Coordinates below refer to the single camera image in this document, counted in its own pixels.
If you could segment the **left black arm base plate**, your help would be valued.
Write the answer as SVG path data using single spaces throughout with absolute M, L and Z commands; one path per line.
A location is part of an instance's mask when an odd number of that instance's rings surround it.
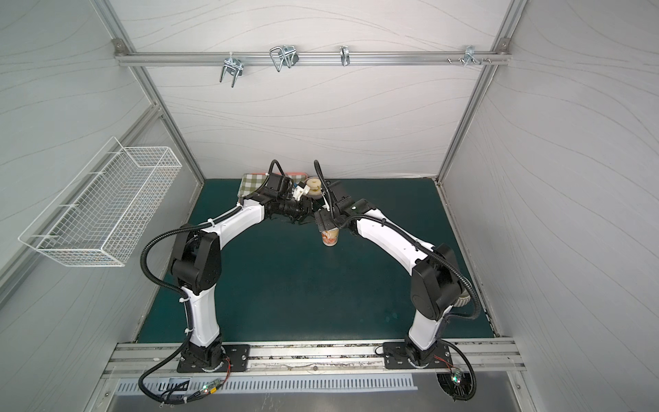
M 183 348 L 178 361 L 179 374 L 245 372 L 250 355 L 247 344 L 214 345 L 199 347 L 189 344 Z

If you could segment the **milk tea paper cup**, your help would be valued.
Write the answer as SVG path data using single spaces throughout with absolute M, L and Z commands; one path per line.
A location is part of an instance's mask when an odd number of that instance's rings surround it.
M 324 245 L 326 245 L 327 247 L 333 247 L 334 245 L 336 245 L 336 243 L 338 242 L 339 232 L 340 232 L 339 228 L 332 228 L 329 230 L 322 231 L 321 236 Z

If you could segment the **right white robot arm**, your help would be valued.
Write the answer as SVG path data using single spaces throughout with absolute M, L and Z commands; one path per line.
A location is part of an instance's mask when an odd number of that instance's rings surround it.
M 348 228 L 380 247 L 410 275 L 410 300 L 415 308 L 405 353 L 408 362 L 424 368 L 440 349 L 439 338 L 464 286 L 456 276 L 455 254 L 447 245 L 434 247 L 419 240 L 366 200 L 332 215 L 329 206 L 314 213 L 321 229 Z

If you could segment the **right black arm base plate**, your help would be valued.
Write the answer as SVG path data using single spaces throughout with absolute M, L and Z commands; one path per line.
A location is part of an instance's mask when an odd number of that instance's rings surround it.
M 385 342 L 380 354 L 387 370 L 453 368 L 450 349 L 444 343 L 435 343 L 427 350 L 419 350 L 413 343 Z

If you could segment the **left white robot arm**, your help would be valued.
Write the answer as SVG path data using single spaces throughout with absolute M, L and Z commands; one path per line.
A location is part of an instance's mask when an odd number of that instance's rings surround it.
M 221 276 L 223 247 L 267 217 L 280 215 L 291 221 L 302 221 L 312 210 L 313 202 L 306 197 L 300 201 L 249 198 L 216 218 L 180 228 L 175 235 L 169 271 L 184 292 L 186 319 L 190 321 L 187 348 L 205 352 L 221 345 L 215 290 Z

